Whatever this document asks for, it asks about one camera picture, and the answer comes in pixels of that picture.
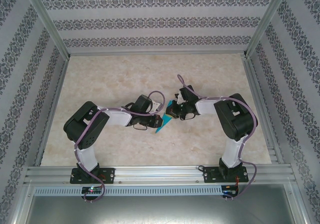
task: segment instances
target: metal corner post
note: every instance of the metal corner post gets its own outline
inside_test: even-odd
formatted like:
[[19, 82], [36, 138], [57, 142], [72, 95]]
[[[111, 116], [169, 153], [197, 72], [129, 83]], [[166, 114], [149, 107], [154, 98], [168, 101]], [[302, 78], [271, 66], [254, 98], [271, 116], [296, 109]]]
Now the metal corner post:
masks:
[[49, 119], [48, 119], [48, 125], [46, 126], [46, 128], [44, 130], [45, 131], [44, 134], [43, 134], [44, 136], [43, 136], [43, 139], [42, 139], [41, 144], [40, 144], [40, 148], [39, 148], [39, 152], [38, 152], [37, 158], [35, 160], [35, 164], [34, 164], [35, 166], [40, 166], [40, 164], [41, 164], [42, 155], [44, 153], [45, 146], [46, 146], [46, 143], [47, 143], [47, 140], [48, 140], [48, 137], [49, 137], [49, 133], [50, 133], [52, 122], [54, 120], [54, 115], [55, 115], [56, 107], [58, 105], [58, 101], [59, 101], [62, 85], [63, 85], [64, 80], [65, 80], [65, 76], [66, 76], [66, 72], [67, 72], [66, 70], [68, 68], [68, 63], [69, 63], [69, 60], [66, 59], [64, 61], [64, 64], [63, 64], [63, 70], [62, 70], [61, 78], [60, 78], [60, 81], [59, 81], [58, 86], [57, 86], [57, 90], [56, 90], [56, 94], [55, 94], [55, 97], [54, 97], [54, 101], [52, 103], [52, 108], [51, 108], [51, 111], [50, 111], [50, 114], [49, 114]]
[[266, 30], [268, 24], [276, 13], [282, 0], [271, 0], [266, 12], [264, 13], [254, 35], [252, 36], [248, 47], [246, 49], [246, 56], [251, 56], [255, 51], [257, 44], [259, 43], [264, 31]]
[[295, 222], [311, 224], [298, 184], [288, 183], [284, 187]]
[[55, 45], [59, 49], [62, 57], [64, 60], [69, 60], [69, 52], [64, 44], [58, 30], [56, 29], [52, 19], [50, 18], [47, 10], [45, 9], [44, 4], [41, 0], [30, 0], [32, 6], [34, 7], [36, 13], [40, 17], [43, 25], [45, 26], [46, 30], [50, 34], [51, 38], [53, 39]]
[[246, 77], [248, 79], [248, 83], [251, 89], [251, 93], [253, 96], [253, 101], [256, 106], [256, 111], [258, 113], [259, 120], [261, 122], [261, 127], [263, 131], [263, 135], [266, 138], [266, 142], [269, 146], [272, 146], [275, 151], [275, 155], [277, 157], [278, 163], [284, 163], [284, 160], [282, 158], [276, 136], [274, 134], [272, 124], [269, 119], [269, 114], [267, 112], [267, 108], [264, 102], [264, 99], [262, 97], [261, 90], [259, 88], [257, 77], [254, 74], [252, 63], [250, 58], [244, 58], [242, 57], [242, 62], [245, 70]]

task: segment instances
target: robotic arm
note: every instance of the robotic arm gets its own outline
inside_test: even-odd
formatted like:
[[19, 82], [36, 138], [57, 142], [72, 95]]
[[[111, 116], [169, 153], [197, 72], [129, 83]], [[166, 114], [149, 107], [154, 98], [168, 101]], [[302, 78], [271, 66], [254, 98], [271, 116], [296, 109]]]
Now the robotic arm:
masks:
[[[239, 158], [241, 146], [252, 132], [253, 118], [249, 110], [233, 100], [219, 100], [199, 98], [191, 85], [183, 87], [175, 94], [176, 100], [172, 101], [166, 109], [166, 115], [180, 120], [189, 120], [196, 115], [217, 114], [223, 131], [227, 136], [225, 152], [219, 160], [219, 173], [224, 180], [234, 180], [242, 169], [242, 162]], [[229, 99], [246, 102], [240, 94], [234, 94]]]
[[96, 160], [93, 144], [105, 125], [133, 126], [135, 128], [139, 124], [144, 127], [143, 130], [148, 127], [158, 128], [162, 126], [163, 121], [156, 113], [161, 108], [161, 103], [155, 102], [145, 95], [140, 95], [135, 103], [129, 103], [121, 108], [107, 108], [104, 111], [101, 111], [102, 107], [91, 101], [85, 102], [63, 127], [68, 139], [76, 143], [88, 126], [86, 122], [91, 121], [94, 115], [101, 111], [75, 148], [76, 156], [81, 163], [81, 165], [77, 163], [78, 176], [75, 180], [80, 179], [92, 183], [95, 180], [88, 172], [94, 176], [99, 175], [100, 167]]

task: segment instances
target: mounting plate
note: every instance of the mounting plate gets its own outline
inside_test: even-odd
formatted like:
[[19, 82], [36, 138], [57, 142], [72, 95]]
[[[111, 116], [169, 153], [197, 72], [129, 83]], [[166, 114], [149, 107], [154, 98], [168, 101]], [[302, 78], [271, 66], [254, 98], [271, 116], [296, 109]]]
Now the mounting plate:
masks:
[[239, 182], [248, 182], [249, 178], [248, 178], [248, 173], [246, 170], [247, 169], [244, 166], [242, 166], [239, 169], [237, 174], [232, 175], [232, 176], [224, 179], [223, 176], [219, 172], [218, 166], [205, 166], [205, 167], [203, 167], [204, 182], [205, 183], [235, 182], [236, 176], [239, 178]]
[[[97, 177], [100, 178], [104, 184], [113, 184], [114, 183], [114, 168], [99, 168]], [[84, 178], [84, 175], [79, 170], [79, 168], [73, 168], [71, 171], [70, 184], [99, 184], [96, 179], [93, 178]]]

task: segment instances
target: black mount base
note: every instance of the black mount base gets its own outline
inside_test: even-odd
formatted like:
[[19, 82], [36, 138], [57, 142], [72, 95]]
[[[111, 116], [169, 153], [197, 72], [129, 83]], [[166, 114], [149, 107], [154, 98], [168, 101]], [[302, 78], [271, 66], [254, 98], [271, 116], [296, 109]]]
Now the black mount base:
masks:
[[[99, 164], [91, 171], [94, 176], [101, 179], [104, 184], [114, 183], [114, 168], [100, 168]], [[70, 184], [99, 184], [100, 182], [88, 175], [78, 164], [73, 168], [70, 177]]]
[[238, 177], [238, 182], [248, 182], [247, 169], [242, 166], [242, 163], [235, 168], [228, 168], [221, 171], [224, 167], [221, 163], [219, 166], [204, 166], [201, 170], [204, 176], [205, 183], [225, 183], [225, 182], [236, 182]]

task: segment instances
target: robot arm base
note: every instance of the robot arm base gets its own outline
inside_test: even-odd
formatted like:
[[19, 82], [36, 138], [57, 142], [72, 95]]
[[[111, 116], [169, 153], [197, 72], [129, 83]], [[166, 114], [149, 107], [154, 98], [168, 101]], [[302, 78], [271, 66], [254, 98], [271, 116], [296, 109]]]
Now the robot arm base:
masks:
[[222, 161], [222, 158], [220, 158], [220, 160], [219, 160], [219, 173], [222, 175], [222, 177], [225, 180], [227, 180], [227, 179], [235, 180], [237, 176], [243, 174], [242, 162], [240, 162], [240, 164], [235, 167], [229, 168]]
[[[131, 113], [128, 113], [127, 106], [131, 106], [129, 109]], [[91, 123], [90, 128], [87, 130], [86, 134], [75, 149], [78, 161], [81, 163], [81, 165], [77, 164], [77, 180], [86, 180], [86, 182], [90, 180], [91, 182], [89, 183], [92, 183], [92, 181], [95, 179], [91, 177], [87, 171], [94, 176], [97, 176], [96, 172], [100, 171], [101, 168], [99, 168], [99, 164], [96, 160], [93, 144], [97, 140], [105, 125], [131, 126], [139, 123], [153, 128], [162, 126], [163, 121], [161, 117], [159, 115], [152, 115], [152, 113], [159, 108], [160, 104], [154, 102], [149, 97], [141, 95], [135, 103], [130, 103], [127, 106], [123, 108], [105, 109], [97, 117], [95, 117], [94, 122]], [[92, 118], [100, 109], [101, 107], [95, 105], [91, 101], [85, 102], [63, 127], [68, 139], [74, 143], [77, 143], [78, 139], [88, 126], [85, 120], [92, 120]], [[139, 116], [135, 114], [147, 114], [147, 111], [152, 112], [150, 116]]]
[[[115, 169], [114, 168], [103, 168], [97, 166], [90, 171], [91, 174], [100, 178], [104, 184], [113, 184], [114, 183], [114, 176], [115, 176]], [[96, 179], [86, 173], [78, 164], [77, 168], [73, 168], [70, 177], [70, 184], [99, 184]]]

